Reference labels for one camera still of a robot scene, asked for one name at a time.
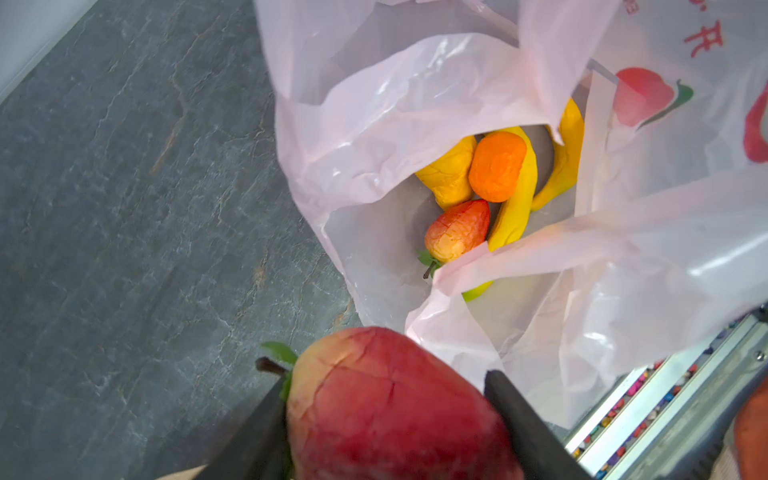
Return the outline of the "pink plastic bag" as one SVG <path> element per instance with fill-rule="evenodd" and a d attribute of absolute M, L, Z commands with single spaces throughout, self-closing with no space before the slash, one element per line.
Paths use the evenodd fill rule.
<path fill-rule="evenodd" d="M 362 321 L 576 423 L 767 298 L 763 1 L 259 1 L 279 164 Z M 509 128 L 538 163 L 441 268 L 419 182 Z"/>

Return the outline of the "orange small fruit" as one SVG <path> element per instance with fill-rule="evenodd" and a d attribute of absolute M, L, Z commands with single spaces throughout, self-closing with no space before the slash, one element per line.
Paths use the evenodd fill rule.
<path fill-rule="evenodd" d="M 469 170 L 474 193 L 492 203 L 509 200 L 517 189 L 527 153 L 521 135 L 507 131 L 486 135 L 477 144 Z"/>

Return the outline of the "yellow banana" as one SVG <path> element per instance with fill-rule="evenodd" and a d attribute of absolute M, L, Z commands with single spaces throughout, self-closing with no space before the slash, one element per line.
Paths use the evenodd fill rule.
<path fill-rule="evenodd" d="M 528 146 L 528 153 L 513 196 L 500 205 L 496 220 L 488 236 L 488 249 L 494 252 L 521 239 L 531 214 L 533 196 L 538 182 L 538 165 L 532 142 L 520 127 L 510 127 L 494 132 L 507 131 L 521 135 Z"/>
<path fill-rule="evenodd" d="M 532 212 L 541 210 L 557 196 L 576 185 L 584 132 L 582 113 L 575 101 L 570 99 L 559 124 L 562 144 L 553 142 L 553 170 L 547 183 L 533 197 Z"/>

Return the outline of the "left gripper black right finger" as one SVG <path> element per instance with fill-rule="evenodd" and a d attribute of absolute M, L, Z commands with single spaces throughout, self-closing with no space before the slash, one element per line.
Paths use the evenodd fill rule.
<path fill-rule="evenodd" d="M 486 373 L 484 396 L 503 419 L 526 479 L 591 479 L 503 372 Z"/>

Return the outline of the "yellow orange round fruit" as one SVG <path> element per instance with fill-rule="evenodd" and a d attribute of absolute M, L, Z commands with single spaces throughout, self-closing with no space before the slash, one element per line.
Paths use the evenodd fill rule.
<path fill-rule="evenodd" d="M 468 176 L 476 146 L 474 136 L 464 137 L 439 159 L 415 173 L 433 192 L 443 210 L 472 199 L 474 192 Z"/>

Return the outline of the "red strawberry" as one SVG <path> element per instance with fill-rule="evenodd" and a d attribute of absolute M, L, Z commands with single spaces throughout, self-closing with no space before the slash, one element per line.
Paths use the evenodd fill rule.
<path fill-rule="evenodd" d="M 281 376 L 295 479 L 521 479 L 499 413 L 449 365 L 383 327 L 341 330 L 296 354 L 266 342 Z"/>
<path fill-rule="evenodd" d="M 419 260 L 427 266 L 423 278 L 430 278 L 442 265 L 482 244 L 489 224 L 490 206 L 486 200 L 467 201 L 445 211 L 427 229 L 425 249 L 419 252 Z"/>

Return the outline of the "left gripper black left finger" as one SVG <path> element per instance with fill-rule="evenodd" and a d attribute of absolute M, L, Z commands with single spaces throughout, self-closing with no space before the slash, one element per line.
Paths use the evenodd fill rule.
<path fill-rule="evenodd" d="M 197 480 L 279 480 L 288 469 L 285 379 L 279 380 Z"/>

